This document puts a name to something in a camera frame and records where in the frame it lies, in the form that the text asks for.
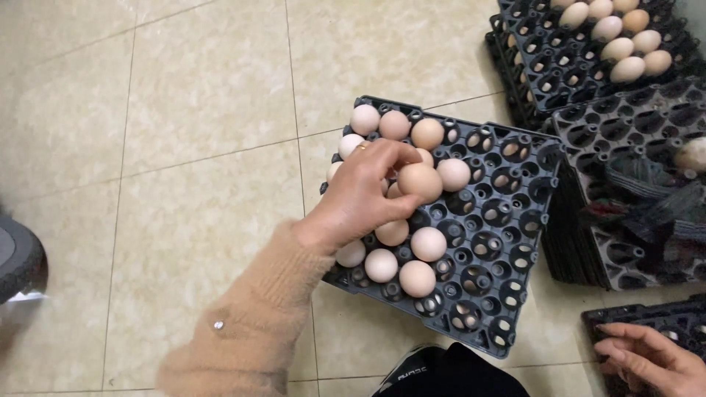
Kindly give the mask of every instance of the sweater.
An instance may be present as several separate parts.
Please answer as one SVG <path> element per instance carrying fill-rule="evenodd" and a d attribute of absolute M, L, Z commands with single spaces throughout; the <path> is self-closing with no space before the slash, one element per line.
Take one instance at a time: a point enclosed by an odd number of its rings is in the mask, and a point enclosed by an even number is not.
<path fill-rule="evenodd" d="M 304 248 L 293 224 L 276 227 L 248 268 L 201 314 L 191 341 L 162 360 L 158 389 L 173 397 L 287 395 L 311 293 L 335 262 Z"/>

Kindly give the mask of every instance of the black sneaker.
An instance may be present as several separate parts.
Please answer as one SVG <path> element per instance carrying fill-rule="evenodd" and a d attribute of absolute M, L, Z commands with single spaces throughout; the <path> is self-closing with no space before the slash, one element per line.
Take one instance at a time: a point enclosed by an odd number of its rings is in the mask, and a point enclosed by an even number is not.
<path fill-rule="evenodd" d="M 433 343 L 425 343 L 413 347 L 402 359 L 395 365 L 392 371 L 380 383 L 380 387 L 370 396 L 378 397 L 380 393 L 388 387 L 403 380 L 407 377 L 421 374 L 431 369 L 439 358 L 446 352 L 445 348 Z"/>

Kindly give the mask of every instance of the human hand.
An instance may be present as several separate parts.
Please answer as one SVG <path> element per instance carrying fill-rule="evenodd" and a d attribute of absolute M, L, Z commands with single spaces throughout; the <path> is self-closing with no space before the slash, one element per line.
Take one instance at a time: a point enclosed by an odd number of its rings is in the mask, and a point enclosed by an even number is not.
<path fill-rule="evenodd" d="M 408 194 L 390 200 L 380 184 L 391 169 L 421 162 L 419 152 L 406 143 L 378 138 L 356 148 L 338 168 L 319 204 L 293 231 L 299 242 L 319 254 L 332 255 L 378 226 L 407 219 L 424 199 Z"/>
<path fill-rule="evenodd" d="M 609 356 L 602 371 L 620 375 L 630 391 L 647 384 L 664 397 L 706 396 L 706 364 L 699 356 L 648 326 L 613 323 L 598 329 L 611 336 L 594 346 Z"/>

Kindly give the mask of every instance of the beige tile floor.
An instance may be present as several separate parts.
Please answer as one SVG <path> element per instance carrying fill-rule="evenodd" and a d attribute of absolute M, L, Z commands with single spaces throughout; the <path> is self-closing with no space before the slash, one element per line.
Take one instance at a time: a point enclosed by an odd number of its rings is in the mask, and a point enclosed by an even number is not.
<path fill-rule="evenodd" d="M 49 299 L 0 307 L 0 393 L 153 397 L 155 368 L 275 224 L 318 201 L 353 99 L 508 123 L 482 44 L 495 0 L 0 1 L 0 201 L 40 237 Z M 533 270 L 517 343 L 533 396 L 604 396 L 579 313 L 605 293 Z M 451 340 L 320 285 L 292 396 L 366 396 Z"/>

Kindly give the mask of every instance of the black pants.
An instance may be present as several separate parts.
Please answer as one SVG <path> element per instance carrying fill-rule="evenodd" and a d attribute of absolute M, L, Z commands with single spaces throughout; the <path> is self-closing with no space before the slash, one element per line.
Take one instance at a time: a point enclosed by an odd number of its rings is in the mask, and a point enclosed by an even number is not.
<path fill-rule="evenodd" d="M 530 397 L 517 379 L 460 343 L 426 372 L 396 382 L 380 397 Z"/>

